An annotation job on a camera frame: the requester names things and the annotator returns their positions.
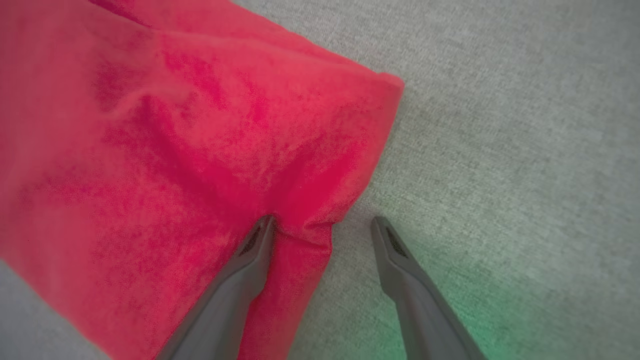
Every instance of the gray carpet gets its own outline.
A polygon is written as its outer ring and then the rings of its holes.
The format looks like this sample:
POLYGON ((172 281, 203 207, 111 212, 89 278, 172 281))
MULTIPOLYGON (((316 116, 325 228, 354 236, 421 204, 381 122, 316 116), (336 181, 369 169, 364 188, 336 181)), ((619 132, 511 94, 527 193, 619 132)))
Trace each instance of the gray carpet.
MULTIPOLYGON (((640 2, 240 0, 406 90, 289 358, 401 359, 388 216, 498 359, 640 354, 640 2)), ((0 266, 3 359, 100 359, 0 266)))

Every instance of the fold in fabric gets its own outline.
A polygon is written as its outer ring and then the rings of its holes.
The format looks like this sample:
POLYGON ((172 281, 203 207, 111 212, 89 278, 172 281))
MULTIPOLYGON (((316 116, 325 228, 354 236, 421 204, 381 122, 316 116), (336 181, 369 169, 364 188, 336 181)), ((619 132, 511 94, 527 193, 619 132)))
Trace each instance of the fold in fabric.
POLYGON ((151 359, 262 215, 240 359, 285 359, 400 79, 220 0, 0 5, 0 256, 114 359, 151 359))

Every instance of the red towel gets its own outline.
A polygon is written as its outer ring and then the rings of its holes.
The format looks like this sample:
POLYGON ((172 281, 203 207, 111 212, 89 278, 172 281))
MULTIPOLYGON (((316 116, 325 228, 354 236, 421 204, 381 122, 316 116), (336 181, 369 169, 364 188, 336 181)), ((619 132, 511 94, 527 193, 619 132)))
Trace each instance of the red towel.
POLYGON ((284 359, 402 93, 221 0, 3 0, 0 256, 115 359, 150 359, 278 220, 241 359, 284 359))

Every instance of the red fabric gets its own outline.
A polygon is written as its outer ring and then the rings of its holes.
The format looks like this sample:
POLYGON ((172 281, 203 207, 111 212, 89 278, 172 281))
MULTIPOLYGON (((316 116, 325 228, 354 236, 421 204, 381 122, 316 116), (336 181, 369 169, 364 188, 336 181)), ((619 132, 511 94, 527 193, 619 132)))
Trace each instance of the red fabric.
POLYGON ((3 0, 0 256, 115 359, 150 359, 252 224, 241 359, 284 359, 402 81, 220 0, 3 0))

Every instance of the red cloth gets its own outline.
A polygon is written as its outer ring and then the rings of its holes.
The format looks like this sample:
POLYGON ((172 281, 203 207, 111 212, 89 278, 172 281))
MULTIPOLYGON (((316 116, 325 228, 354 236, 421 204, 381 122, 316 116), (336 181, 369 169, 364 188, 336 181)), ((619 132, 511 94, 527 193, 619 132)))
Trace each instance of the red cloth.
POLYGON ((3 0, 0 256, 150 359, 264 214, 241 359, 284 359, 403 84, 220 0, 3 0))

